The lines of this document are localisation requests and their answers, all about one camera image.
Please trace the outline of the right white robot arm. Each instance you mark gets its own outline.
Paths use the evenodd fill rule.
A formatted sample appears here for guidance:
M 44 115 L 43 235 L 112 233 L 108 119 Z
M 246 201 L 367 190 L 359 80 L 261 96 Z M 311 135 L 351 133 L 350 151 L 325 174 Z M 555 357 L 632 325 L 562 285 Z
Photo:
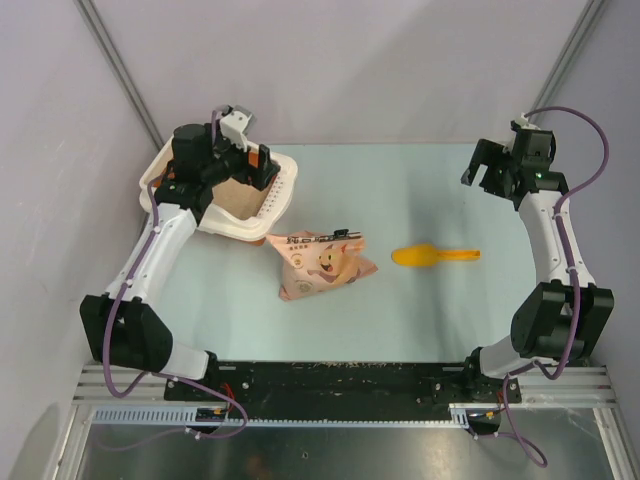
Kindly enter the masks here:
M 588 358 L 614 307 L 611 290 L 597 286 L 579 250 L 565 176 L 554 172 L 556 138 L 526 119 L 512 121 L 506 145 L 481 139 L 461 177 L 469 186 L 479 168 L 484 192 L 513 204 L 531 246 L 536 286 L 514 313 L 509 334 L 477 348 L 461 376 L 463 393 L 484 401 L 497 379 L 539 368 L 557 379 L 568 363 Z

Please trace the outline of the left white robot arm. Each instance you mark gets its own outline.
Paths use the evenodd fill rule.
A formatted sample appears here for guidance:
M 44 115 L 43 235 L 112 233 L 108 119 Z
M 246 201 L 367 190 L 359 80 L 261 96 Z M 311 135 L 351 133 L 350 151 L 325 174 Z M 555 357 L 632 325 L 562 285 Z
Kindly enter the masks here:
M 151 214 L 118 277 L 101 295 L 87 295 L 80 317 L 94 360 L 113 382 L 113 365 L 186 378 L 197 398 L 214 397 L 221 376 L 209 368 L 213 357 L 175 340 L 154 310 L 168 274 L 186 241 L 195 233 L 214 199 L 216 186 L 230 180 L 258 191 L 280 171 L 270 149 L 239 142 L 218 121 L 178 127 L 171 157 L 147 185 Z

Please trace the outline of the black bag clip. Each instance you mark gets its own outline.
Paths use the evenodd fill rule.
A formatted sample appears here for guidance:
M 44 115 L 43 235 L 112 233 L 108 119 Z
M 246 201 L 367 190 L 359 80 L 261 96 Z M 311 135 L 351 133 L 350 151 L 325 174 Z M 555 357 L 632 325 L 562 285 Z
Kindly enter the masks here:
M 327 235 L 327 239 L 329 241 L 359 239 L 361 237 L 362 237 L 362 234 L 359 231 L 351 231 L 349 229 L 338 229 L 338 230 L 335 230 L 332 234 Z

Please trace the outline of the yellow plastic scoop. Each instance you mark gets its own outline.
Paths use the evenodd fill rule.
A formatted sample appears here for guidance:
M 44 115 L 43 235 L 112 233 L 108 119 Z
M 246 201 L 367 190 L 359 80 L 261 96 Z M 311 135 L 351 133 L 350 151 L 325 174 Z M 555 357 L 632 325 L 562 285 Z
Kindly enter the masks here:
M 404 267 L 433 267 L 441 262 L 476 261 L 481 258 L 480 250 L 443 250 L 431 244 L 423 243 L 396 249 L 392 260 Z

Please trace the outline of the pink cat litter bag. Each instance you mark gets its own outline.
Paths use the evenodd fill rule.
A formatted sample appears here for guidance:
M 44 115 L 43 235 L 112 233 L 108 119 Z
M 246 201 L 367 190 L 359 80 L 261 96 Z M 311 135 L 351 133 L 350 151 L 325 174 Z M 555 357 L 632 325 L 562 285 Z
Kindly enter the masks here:
M 362 255 L 366 240 L 329 241 L 328 234 L 300 231 L 270 234 L 269 244 L 283 259 L 280 298 L 292 301 L 350 285 L 378 271 Z

